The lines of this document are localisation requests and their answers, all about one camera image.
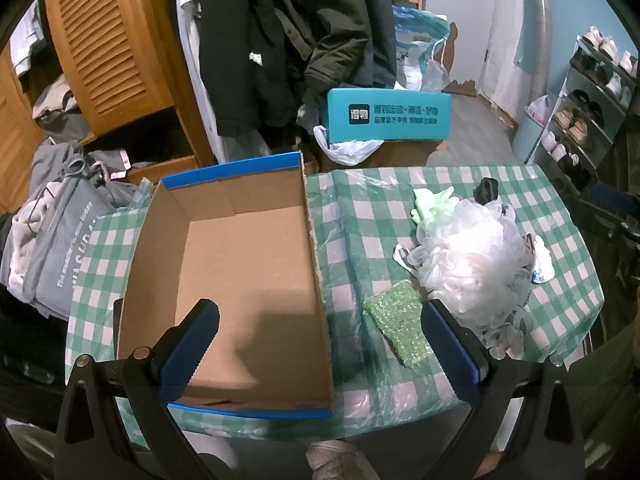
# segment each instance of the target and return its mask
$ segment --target louvered wooden door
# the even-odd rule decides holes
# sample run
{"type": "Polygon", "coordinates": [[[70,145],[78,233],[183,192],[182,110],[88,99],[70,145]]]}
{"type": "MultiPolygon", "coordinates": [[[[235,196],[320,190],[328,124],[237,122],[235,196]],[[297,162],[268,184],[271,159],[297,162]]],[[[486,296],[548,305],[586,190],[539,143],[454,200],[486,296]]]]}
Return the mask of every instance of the louvered wooden door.
{"type": "Polygon", "coordinates": [[[31,161],[41,142],[6,48],[0,55],[0,213],[16,211],[27,198],[31,161]]]}
{"type": "Polygon", "coordinates": [[[141,0],[45,0],[60,65],[95,136],[174,105],[141,0]]]}

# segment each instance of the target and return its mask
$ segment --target jacket sleeve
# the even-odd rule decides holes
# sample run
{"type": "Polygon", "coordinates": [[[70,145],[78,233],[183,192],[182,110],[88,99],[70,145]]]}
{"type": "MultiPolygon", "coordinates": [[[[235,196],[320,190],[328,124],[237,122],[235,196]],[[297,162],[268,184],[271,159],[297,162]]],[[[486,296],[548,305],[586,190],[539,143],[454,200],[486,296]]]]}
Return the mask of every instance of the jacket sleeve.
{"type": "Polygon", "coordinates": [[[308,89],[322,96],[347,81],[370,41],[364,0],[315,0],[316,17],[326,32],[305,70],[308,89]]]}

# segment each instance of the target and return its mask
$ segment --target teal box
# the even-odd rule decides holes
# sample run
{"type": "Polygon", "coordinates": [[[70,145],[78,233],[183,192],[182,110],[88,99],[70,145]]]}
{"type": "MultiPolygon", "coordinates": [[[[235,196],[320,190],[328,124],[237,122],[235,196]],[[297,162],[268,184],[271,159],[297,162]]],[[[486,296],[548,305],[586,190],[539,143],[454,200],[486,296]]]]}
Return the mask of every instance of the teal box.
{"type": "Polygon", "coordinates": [[[330,143],[449,138],[451,96],[385,88],[335,88],[322,124],[330,143]]]}

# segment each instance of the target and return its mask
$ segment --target open cardboard box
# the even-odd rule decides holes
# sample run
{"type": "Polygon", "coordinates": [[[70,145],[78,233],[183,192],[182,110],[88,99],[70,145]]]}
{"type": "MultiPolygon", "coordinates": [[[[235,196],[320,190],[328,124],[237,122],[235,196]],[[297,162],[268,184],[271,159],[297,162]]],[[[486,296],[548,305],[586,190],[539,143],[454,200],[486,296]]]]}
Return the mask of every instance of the open cardboard box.
{"type": "Polygon", "coordinates": [[[252,418],[331,416],[316,241],[298,152],[161,180],[135,249],[118,358],[153,346],[200,298],[220,330],[177,407],[252,418]]]}

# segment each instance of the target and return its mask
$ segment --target green and white tablecloth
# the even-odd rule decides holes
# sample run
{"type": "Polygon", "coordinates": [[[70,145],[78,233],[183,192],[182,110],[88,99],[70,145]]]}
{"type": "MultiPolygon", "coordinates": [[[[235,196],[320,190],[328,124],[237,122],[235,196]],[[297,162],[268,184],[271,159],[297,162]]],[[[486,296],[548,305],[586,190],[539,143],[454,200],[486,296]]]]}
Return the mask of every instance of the green and white tablecloth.
{"type": "MultiPolygon", "coordinates": [[[[500,182],[500,196],[516,212],[522,232],[541,235],[556,278],[534,286],[529,308],[535,327],[526,357],[571,353],[604,302],[578,229],[537,166],[381,168],[340,170],[308,177],[307,199],[318,239],[335,383],[334,416],[280,421],[172,410],[178,425],[197,433],[283,440],[350,436],[434,415],[459,403],[435,358],[414,369],[393,355],[362,302],[408,273],[392,260],[397,243],[415,245],[414,187],[471,198],[483,177],[500,182]]],[[[66,371],[80,354],[113,359],[113,301],[125,288],[129,264],[150,198],[150,185],[125,209],[97,221],[81,264],[66,342],[66,371]]],[[[123,418],[134,440],[140,430],[126,402],[123,418]]]]}

